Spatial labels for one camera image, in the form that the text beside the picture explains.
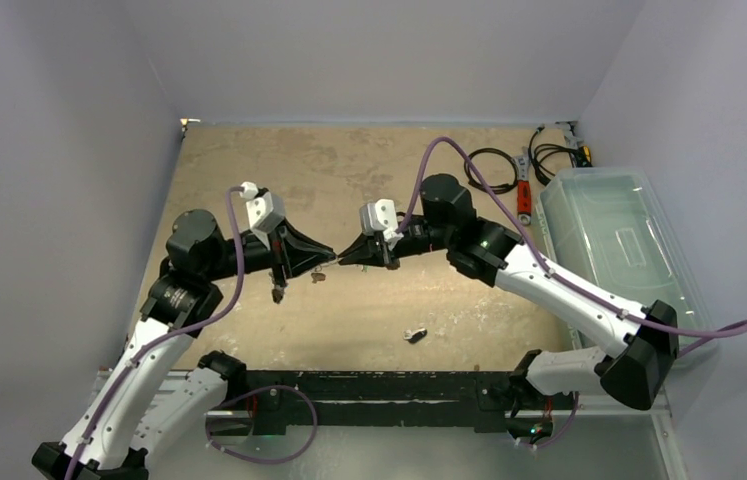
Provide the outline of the black key fob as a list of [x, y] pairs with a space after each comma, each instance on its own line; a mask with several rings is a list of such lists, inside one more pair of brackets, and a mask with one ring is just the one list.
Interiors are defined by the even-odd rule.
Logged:
[[428, 335], [426, 328], [419, 328], [414, 330], [406, 330], [403, 334], [403, 339], [409, 344], [416, 344]]

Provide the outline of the silver key holder strip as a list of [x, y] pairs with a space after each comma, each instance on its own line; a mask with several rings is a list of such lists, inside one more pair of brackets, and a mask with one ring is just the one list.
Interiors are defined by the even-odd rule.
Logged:
[[317, 265], [311, 272], [310, 277], [313, 284], [317, 284], [319, 282], [323, 282], [326, 280], [326, 270], [330, 267], [334, 267], [338, 265], [337, 260], [333, 260], [330, 262], [326, 262], [320, 265]]

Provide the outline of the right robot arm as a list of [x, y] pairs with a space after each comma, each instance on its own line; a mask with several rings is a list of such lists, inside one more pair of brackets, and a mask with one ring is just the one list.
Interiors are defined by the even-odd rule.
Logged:
[[424, 179], [419, 199], [418, 216], [398, 213], [389, 199], [361, 207], [361, 232], [339, 254], [340, 264], [395, 270], [403, 258], [443, 250], [459, 274], [536, 304], [593, 343], [528, 352], [510, 378], [518, 404], [577, 392], [652, 407], [678, 357], [672, 306], [615, 295], [534, 252], [523, 235], [478, 216], [471, 193], [449, 174]]

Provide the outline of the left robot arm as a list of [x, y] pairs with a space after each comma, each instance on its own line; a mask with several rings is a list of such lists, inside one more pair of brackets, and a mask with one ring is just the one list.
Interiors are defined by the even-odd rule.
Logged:
[[203, 355], [166, 397], [158, 392], [178, 359], [208, 326], [234, 307], [218, 283], [267, 271], [274, 290], [333, 261], [334, 250], [258, 207], [251, 227], [225, 238], [203, 209], [180, 214], [166, 243], [159, 278], [109, 378], [77, 423], [34, 452], [47, 479], [146, 479], [163, 452], [212, 409], [242, 407], [255, 416], [281, 384], [254, 384], [246, 364], [221, 351]]

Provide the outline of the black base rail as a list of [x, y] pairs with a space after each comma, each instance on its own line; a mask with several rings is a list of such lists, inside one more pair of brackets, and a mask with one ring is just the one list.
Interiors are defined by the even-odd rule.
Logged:
[[254, 397], [206, 416], [216, 436], [283, 435], [292, 426], [468, 428], [476, 433], [549, 435], [573, 404], [512, 383], [507, 371], [252, 370]]

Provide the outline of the orange handled tool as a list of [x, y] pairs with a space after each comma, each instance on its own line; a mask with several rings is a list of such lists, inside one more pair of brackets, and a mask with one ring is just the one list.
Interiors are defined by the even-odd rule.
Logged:
[[514, 157], [517, 168], [517, 215], [523, 225], [532, 221], [532, 193], [529, 176], [530, 161], [524, 154]]

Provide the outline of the yellow black connector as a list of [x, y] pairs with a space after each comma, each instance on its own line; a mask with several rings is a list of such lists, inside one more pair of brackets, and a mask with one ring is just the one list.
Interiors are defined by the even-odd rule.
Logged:
[[579, 147], [576, 156], [578, 168], [591, 168], [593, 166], [591, 153], [587, 146]]

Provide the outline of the clear plastic storage bin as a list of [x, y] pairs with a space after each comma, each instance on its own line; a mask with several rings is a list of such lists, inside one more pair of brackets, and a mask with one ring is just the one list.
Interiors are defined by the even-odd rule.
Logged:
[[714, 325], [678, 241], [643, 171], [623, 167], [565, 169], [539, 193], [542, 249], [591, 283], [677, 312], [681, 329]]

